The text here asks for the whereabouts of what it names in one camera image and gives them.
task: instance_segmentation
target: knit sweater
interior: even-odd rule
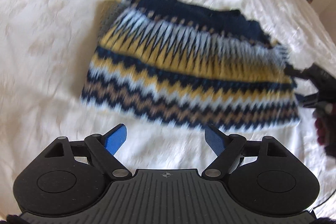
[[[122,0],[106,13],[81,98],[146,121],[253,131],[299,121],[285,47],[238,10]]]

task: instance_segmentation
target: bed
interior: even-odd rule
[[[112,111],[84,106],[80,93],[97,43],[105,0],[0,0],[0,216],[18,214],[12,194],[17,175],[56,137],[83,140],[119,123],[128,136],[116,157],[128,169],[197,168],[216,157],[204,132],[159,126]],[[298,68],[317,62],[336,71],[336,47],[305,0],[182,0],[212,9],[240,9],[287,45]],[[298,81],[298,91],[314,91]],[[336,188],[336,164],[316,142],[312,111],[300,109],[296,127],[245,133],[251,140],[272,135],[318,178],[323,202]],[[333,196],[316,209],[336,218]]]

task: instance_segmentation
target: yellow zigzag stripe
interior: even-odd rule
[[[194,56],[194,50],[192,50],[189,58],[187,56],[187,51],[185,50],[181,61],[179,61],[180,50],[173,55],[172,49],[165,59],[164,57],[168,50],[168,42],[165,43],[162,50],[160,50],[159,42],[151,53],[151,48],[156,39],[155,37],[150,41],[146,49],[146,41],[137,48],[140,43],[140,36],[132,42],[136,32],[128,38],[126,38],[126,32],[122,33],[122,31],[118,31],[110,37],[115,29],[116,26],[113,26],[102,38],[99,42],[101,47],[118,54],[132,56],[141,60],[143,63],[161,70],[214,80],[243,81],[250,83],[267,81],[288,84],[292,82],[290,77],[286,76],[282,70],[279,70],[275,66],[266,66],[262,64],[262,62],[253,65],[244,63],[243,60],[237,60],[236,62],[233,62],[232,60],[223,60],[220,62],[216,55],[212,59],[209,58],[209,63],[207,65],[205,58],[203,58],[202,62],[200,53],[197,54],[197,56]]]
[[[206,92],[203,91],[202,87],[197,88],[196,90],[193,90],[191,85],[186,86],[185,88],[180,85],[179,82],[175,83],[173,86],[171,86],[168,82],[168,80],[164,80],[163,82],[159,82],[158,78],[156,76],[149,76],[147,73],[147,70],[142,70],[140,73],[138,73],[135,69],[135,65],[129,68],[125,68],[123,63],[118,63],[117,65],[114,65],[112,63],[112,59],[108,58],[106,60],[99,58],[98,54],[95,53],[93,55],[93,58],[91,60],[91,65],[93,65],[95,68],[104,68],[109,73],[118,71],[121,77],[130,76],[133,82],[137,82],[139,80],[143,80],[145,86],[149,85],[155,85],[157,90],[166,89],[168,94],[171,94],[173,92],[177,92],[179,97],[184,96],[185,94],[188,94],[191,99],[194,99],[196,96],[199,96],[200,100],[204,101],[207,98],[211,97],[212,101],[216,101],[218,98],[220,98],[223,101],[232,100],[232,102],[235,102],[237,100],[241,100],[242,102],[245,102],[247,99],[251,101],[261,101],[261,100],[267,100],[267,101],[275,101],[280,99],[286,99],[293,101],[293,92],[291,91],[266,91],[263,90],[261,93],[257,90],[255,91],[247,91],[243,93],[242,91],[232,92],[230,89],[228,92],[224,92],[223,89],[218,90],[217,92],[214,91],[213,88],[210,88]]]

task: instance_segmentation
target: ribbed black plate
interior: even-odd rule
[[[81,213],[21,217],[31,224],[308,224],[314,220],[308,212],[285,218],[250,212],[232,200],[220,182],[204,180],[194,169],[138,170],[130,180],[113,182],[98,203]]]

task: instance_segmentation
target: crosshair logo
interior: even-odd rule
[[[161,174],[163,177],[167,178],[167,177],[170,177],[172,174],[171,173],[168,173],[168,172],[165,172],[163,174]]]

